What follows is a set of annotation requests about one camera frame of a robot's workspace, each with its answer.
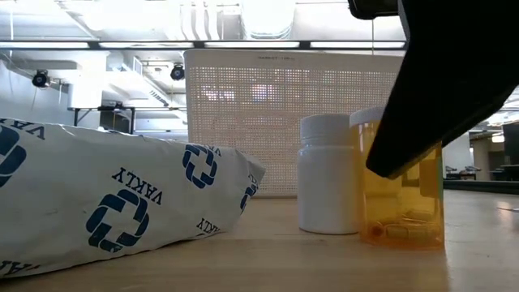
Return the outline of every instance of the ceiling light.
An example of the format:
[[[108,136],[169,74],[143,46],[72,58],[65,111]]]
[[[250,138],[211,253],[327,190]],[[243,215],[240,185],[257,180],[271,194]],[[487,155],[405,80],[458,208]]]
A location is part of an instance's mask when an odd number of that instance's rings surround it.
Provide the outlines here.
[[[313,41],[310,47],[317,49],[356,49],[356,48],[377,48],[377,49],[403,49],[404,41]]]
[[[297,48],[298,41],[208,41],[205,43],[206,48],[236,48],[236,49],[254,49],[254,48]]]
[[[187,133],[187,130],[175,129],[175,130],[135,130],[135,133]]]
[[[99,46],[104,49],[191,49],[194,47],[189,41],[102,41]]]
[[[493,143],[503,143],[504,142],[504,136],[503,135],[492,136],[492,142]]]
[[[0,41],[0,49],[88,49],[82,41]]]
[[[135,108],[137,111],[168,111],[168,110],[174,110],[173,108],[166,108],[166,107],[140,107]]]

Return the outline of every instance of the blue logo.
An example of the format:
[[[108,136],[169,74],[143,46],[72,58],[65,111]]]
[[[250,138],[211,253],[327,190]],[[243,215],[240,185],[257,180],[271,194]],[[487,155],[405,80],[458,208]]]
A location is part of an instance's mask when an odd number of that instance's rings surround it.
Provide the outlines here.
[[[205,158],[205,164],[211,168],[209,174],[202,172],[200,178],[197,178],[193,175],[193,171],[195,170],[195,164],[191,162],[191,154],[195,154],[197,157],[200,156],[200,152],[204,152],[207,157]],[[205,186],[211,186],[214,183],[214,176],[217,174],[217,162],[214,161],[214,154],[211,150],[200,146],[200,145],[186,145],[186,151],[184,152],[184,158],[182,159],[182,164],[186,168],[186,178],[195,184],[200,189],[205,188]]]
[[[103,222],[103,218],[111,208],[117,212],[121,212],[126,203],[131,203],[137,206],[133,220],[139,222],[139,227],[134,234],[122,232],[115,243],[105,239],[105,236],[112,229],[112,226]],[[96,211],[90,216],[87,221],[87,231],[92,234],[88,239],[88,244],[92,247],[99,247],[102,250],[109,252],[118,252],[123,247],[133,247],[140,239],[140,237],[148,228],[149,216],[146,213],[148,203],[146,200],[139,198],[131,191],[121,190],[117,195],[105,195],[103,200],[99,203]]]
[[[25,149],[16,145],[19,134],[8,127],[0,126],[0,187],[3,187],[13,173],[24,163],[27,153]]]
[[[251,180],[251,186],[245,189],[245,195],[242,197],[242,201],[240,202],[240,209],[245,211],[245,207],[247,206],[247,200],[252,198],[253,195],[258,191],[258,181],[254,177],[254,175],[249,174],[249,179]]]

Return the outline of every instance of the orange prescription bottle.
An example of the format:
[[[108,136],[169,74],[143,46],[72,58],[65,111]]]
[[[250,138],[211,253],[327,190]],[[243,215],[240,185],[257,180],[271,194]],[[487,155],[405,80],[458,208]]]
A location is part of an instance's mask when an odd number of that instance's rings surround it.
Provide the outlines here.
[[[361,240],[407,249],[443,249],[441,145],[394,180],[378,176],[366,167],[366,159],[383,113],[384,107],[375,107],[350,116]]]

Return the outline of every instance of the table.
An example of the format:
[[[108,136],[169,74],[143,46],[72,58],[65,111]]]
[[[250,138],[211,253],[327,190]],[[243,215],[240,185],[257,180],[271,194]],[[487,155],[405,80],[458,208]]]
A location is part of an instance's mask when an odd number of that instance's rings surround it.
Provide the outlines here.
[[[517,291],[518,195],[445,191],[446,252],[298,229],[296,200],[257,199],[232,232],[0,281],[0,291]]]

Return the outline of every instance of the security camera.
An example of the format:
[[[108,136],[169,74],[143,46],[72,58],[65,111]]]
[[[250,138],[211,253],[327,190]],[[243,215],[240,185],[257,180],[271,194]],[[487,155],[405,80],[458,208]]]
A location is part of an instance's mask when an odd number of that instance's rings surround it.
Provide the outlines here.
[[[32,77],[32,85],[38,88],[48,88],[50,81],[49,72],[47,70],[36,70],[36,74]]]
[[[173,80],[182,80],[185,76],[184,66],[181,63],[176,63],[173,66],[173,70],[171,71],[171,79]]]

